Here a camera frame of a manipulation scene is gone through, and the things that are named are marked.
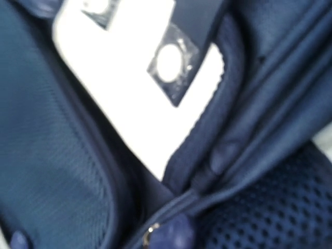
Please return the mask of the navy blue student backpack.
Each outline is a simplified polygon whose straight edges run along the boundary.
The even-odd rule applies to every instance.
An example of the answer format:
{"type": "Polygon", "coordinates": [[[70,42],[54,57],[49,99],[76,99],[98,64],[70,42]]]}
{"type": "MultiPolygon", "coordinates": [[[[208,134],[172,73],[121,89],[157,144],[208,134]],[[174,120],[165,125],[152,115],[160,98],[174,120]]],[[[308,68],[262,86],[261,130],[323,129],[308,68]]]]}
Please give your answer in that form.
{"type": "Polygon", "coordinates": [[[331,1],[1,1],[1,248],[331,248],[331,1]]]}

